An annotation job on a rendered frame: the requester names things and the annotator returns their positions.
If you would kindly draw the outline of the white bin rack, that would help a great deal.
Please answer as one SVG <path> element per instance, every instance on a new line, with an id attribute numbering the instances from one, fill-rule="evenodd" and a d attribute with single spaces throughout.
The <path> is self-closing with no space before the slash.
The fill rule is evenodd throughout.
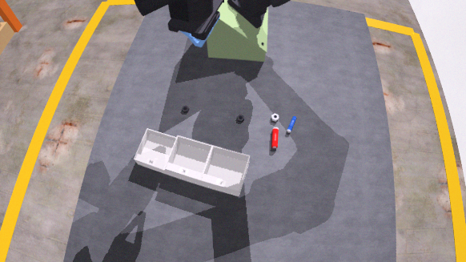
<path id="1" fill-rule="evenodd" d="M 250 156 L 147 129 L 134 160 L 163 174 L 239 196 Z"/>

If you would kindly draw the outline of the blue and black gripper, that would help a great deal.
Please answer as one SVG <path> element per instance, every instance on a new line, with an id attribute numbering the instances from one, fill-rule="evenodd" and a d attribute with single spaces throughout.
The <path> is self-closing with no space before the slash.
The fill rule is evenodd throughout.
<path id="1" fill-rule="evenodd" d="M 224 0 L 187 0 L 189 22 L 171 18 L 170 31 L 181 31 L 195 46 L 202 47 L 220 18 L 218 9 Z M 197 41 L 198 40 L 198 41 Z"/>

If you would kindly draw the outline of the blue battery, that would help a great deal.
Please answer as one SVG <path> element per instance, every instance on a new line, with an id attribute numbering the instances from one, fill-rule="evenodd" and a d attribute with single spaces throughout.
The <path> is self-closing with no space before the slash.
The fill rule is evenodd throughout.
<path id="1" fill-rule="evenodd" d="M 292 130 L 294 124 L 295 124 L 295 121 L 296 121 L 296 117 L 293 116 L 292 119 L 291 119 L 291 122 L 290 122 L 290 124 L 289 124 L 289 127 L 288 127 L 288 129 L 287 129 L 287 132 L 291 132 L 291 130 Z"/>

